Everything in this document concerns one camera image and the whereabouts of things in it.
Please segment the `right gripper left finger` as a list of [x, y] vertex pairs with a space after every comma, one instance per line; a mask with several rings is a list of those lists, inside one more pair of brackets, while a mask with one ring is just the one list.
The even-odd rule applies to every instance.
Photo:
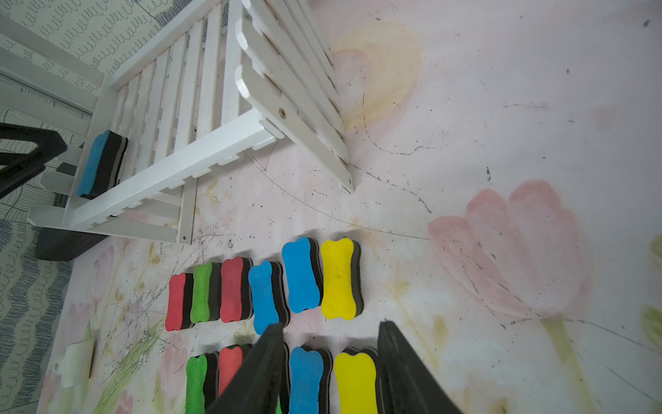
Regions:
[[284, 377], [282, 324], [269, 325], [253, 345], [240, 369], [206, 413], [277, 412]]

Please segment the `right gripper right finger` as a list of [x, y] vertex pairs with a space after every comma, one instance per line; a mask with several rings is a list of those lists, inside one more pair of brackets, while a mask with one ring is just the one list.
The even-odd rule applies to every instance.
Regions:
[[379, 389], [385, 413], [459, 413], [392, 321], [379, 324]]

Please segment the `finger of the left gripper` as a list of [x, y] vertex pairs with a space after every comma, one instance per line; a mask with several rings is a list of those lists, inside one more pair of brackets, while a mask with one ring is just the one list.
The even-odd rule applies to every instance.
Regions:
[[67, 144], [61, 135], [50, 129], [2, 122], [1, 138], [27, 141], [36, 145], [27, 153], [1, 153], [1, 198], [43, 173], [48, 162], [67, 151]]

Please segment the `shelf red eraser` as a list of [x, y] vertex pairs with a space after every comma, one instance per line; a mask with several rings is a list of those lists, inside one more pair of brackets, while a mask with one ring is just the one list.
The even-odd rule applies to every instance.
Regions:
[[218, 395], [221, 396], [241, 368], [251, 344], [232, 345], [223, 348], [218, 357]]
[[165, 330], [182, 331], [193, 326], [191, 308], [193, 295], [193, 274], [175, 274], [168, 285], [168, 309]]
[[248, 281], [253, 262], [246, 257], [225, 260], [221, 268], [222, 300], [220, 318], [224, 323], [239, 322], [253, 315]]

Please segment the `shelf green eraser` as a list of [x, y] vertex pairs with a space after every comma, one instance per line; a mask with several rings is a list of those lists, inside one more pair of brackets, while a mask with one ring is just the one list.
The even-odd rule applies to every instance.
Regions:
[[218, 353], [192, 356], [186, 363], [185, 413], [205, 414], [217, 398]]
[[216, 321], [220, 318], [221, 268], [222, 265], [215, 262], [195, 267], [190, 313], [193, 324]]
[[290, 350], [286, 343], [283, 344], [284, 359], [281, 371], [279, 387], [279, 399], [277, 403], [277, 414], [288, 414], [290, 412], [291, 380], [290, 380]]

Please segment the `shelf yellow eraser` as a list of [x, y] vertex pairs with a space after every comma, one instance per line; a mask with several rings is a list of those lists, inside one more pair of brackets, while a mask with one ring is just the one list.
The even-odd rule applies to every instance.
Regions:
[[377, 353], [373, 348], [345, 348], [334, 360], [340, 411], [379, 413]]
[[355, 319], [364, 309], [360, 290], [360, 245], [349, 238], [325, 241], [321, 255], [322, 315], [326, 319]]

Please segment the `shelf blue eraser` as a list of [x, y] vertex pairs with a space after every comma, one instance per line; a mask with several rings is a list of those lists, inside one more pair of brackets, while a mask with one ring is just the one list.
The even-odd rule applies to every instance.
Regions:
[[326, 348], [309, 345], [291, 352], [290, 413], [328, 413], [333, 358]]
[[287, 326], [291, 320], [284, 297], [283, 266], [279, 262], [263, 262], [248, 274], [253, 300], [253, 327], [261, 336], [271, 324]]
[[96, 138], [77, 189], [78, 197], [94, 199], [117, 184], [128, 143], [127, 137], [109, 129]]

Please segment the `white wooden slatted shelf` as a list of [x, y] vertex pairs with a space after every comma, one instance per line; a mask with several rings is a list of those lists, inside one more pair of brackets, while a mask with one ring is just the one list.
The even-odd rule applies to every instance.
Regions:
[[[112, 73], [8, 16], [1, 35], [91, 86], [1, 52], [3, 107], [83, 139], [59, 155], [74, 174], [39, 174], [67, 201], [30, 208], [36, 227], [188, 244], [198, 179], [283, 138], [354, 190], [333, 53], [305, 1], [193, 1]], [[80, 198], [108, 129], [129, 139], [117, 184]]]

